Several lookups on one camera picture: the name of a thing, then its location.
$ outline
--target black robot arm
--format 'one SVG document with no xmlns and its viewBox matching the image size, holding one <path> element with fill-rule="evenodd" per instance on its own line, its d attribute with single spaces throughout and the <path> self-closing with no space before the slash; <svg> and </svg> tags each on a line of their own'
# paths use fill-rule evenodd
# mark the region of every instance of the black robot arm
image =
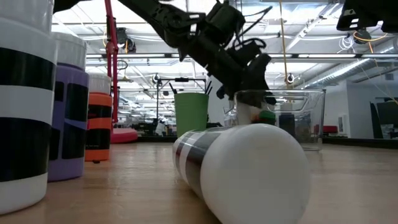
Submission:
<svg viewBox="0 0 398 224">
<path fill-rule="evenodd" d="M 63 2 L 71 1 L 78 2 L 56 0 L 55 8 L 59 11 L 68 9 L 71 4 Z M 269 89 L 264 73 L 271 58 L 261 52 L 266 47 L 264 41 L 242 41 L 237 38 L 239 44 L 226 49 L 233 36 L 240 32 L 246 22 L 241 12 L 230 6 L 228 1 L 217 1 L 207 15 L 200 12 L 184 12 L 157 0 L 119 2 L 147 21 L 167 45 L 177 48 L 180 61 L 189 55 L 204 67 L 209 75 L 217 78 L 223 84 L 222 92 L 227 94 L 230 100 L 239 90 Z M 276 103 L 272 98 L 267 99 L 271 99 L 268 103 Z"/>
</svg>

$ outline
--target computer monitor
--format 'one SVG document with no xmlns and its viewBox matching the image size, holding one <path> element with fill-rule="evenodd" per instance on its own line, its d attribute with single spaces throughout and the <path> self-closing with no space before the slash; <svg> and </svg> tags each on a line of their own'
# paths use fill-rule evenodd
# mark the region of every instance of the computer monitor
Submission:
<svg viewBox="0 0 398 224">
<path fill-rule="evenodd" d="M 377 104 L 380 124 L 398 125 L 398 105 L 395 102 Z"/>
</svg>

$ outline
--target white cylinder with black stripe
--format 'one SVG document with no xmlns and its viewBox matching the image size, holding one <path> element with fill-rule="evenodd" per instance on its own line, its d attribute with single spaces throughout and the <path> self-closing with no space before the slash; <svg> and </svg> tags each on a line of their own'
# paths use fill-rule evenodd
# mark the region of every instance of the white cylinder with black stripe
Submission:
<svg viewBox="0 0 398 224">
<path fill-rule="evenodd" d="M 176 169 L 224 224 L 294 224 L 310 195 L 300 144 L 268 124 L 190 131 L 173 145 Z"/>
<path fill-rule="evenodd" d="M 33 205 L 46 193 L 57 61 L 49 31 L 25 15 L 10 16 L 6 9 L 13 5 L 20 7 L 15 11 L 44 7 L 30 13 L 41 19 L 30 21 L 36 25 L 51 24 L 52 15 L 49 0 L 0 3 L 0 215 Z"/>
</svg>

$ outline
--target wooden table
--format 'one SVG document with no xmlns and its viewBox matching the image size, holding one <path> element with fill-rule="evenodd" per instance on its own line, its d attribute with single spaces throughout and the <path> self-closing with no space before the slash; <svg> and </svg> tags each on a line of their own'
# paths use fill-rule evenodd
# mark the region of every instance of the wooden table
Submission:
<svg viewBox="0 0 398 224">
<path fill-rule="evenodd" d="M 0 223 L 219 223 L 180 179 L 171 153 L 170 143 L 113 145 L 109 162 L 87 162 L 84 177 L 49 184 L 43 201 Z M 307 156 L 312 193 L 300 224 L 398 222 L 398 151 L 325 146 Z"/>
</svg>

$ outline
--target clear plastic bin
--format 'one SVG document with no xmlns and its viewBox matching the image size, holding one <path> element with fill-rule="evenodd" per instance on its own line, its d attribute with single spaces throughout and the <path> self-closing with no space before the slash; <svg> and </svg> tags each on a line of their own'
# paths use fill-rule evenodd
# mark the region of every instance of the clear plastic bin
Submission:
<svg viewBox="0 0 398 224">
<path fill-rule="evenodd" d="M 245 90 L 235 94 L 234 102 L 238 125 L 273 124 L 304 150 L 322 149 L 325 90 Z"/>
</svg>

